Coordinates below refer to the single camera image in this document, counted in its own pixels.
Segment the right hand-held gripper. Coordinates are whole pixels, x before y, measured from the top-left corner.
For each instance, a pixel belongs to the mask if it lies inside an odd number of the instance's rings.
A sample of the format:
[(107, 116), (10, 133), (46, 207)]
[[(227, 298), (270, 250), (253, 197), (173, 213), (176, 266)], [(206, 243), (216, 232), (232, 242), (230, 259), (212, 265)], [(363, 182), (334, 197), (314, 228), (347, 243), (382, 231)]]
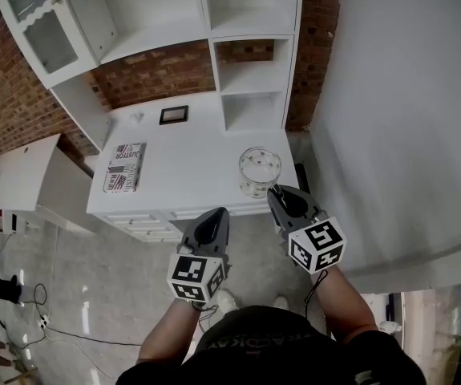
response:
[(288, 256), (306, 272), (315, 274), (342, 260), (347, 238), (337, 219), (320, 209), (311, 194), (274, 185), (267, 199)]

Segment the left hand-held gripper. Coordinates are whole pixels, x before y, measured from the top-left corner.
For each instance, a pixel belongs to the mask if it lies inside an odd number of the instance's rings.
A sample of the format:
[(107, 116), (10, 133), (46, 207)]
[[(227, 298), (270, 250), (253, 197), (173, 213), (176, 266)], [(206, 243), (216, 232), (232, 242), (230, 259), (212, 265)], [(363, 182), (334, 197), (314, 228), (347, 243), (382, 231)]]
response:
[(168, 285), (188, 302), (210, 303), (230, 268), (226, 249), (229, 212), (211, 209), (191, 221), (168, 264)]

